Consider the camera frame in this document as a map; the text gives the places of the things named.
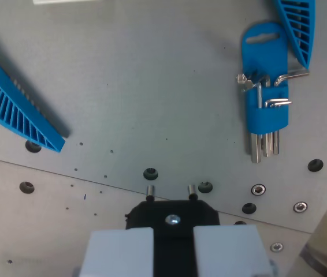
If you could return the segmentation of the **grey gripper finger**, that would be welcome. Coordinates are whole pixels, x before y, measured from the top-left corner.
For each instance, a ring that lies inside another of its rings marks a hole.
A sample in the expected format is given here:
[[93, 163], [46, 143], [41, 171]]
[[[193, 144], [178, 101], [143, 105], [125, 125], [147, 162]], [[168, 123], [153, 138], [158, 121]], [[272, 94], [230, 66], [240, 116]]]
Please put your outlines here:
[[79, 275], [153, 276], [153, 229], [93, 231]]
[[196, 226], [193, 232], [198, 276], [274, 275], [256, 226]]

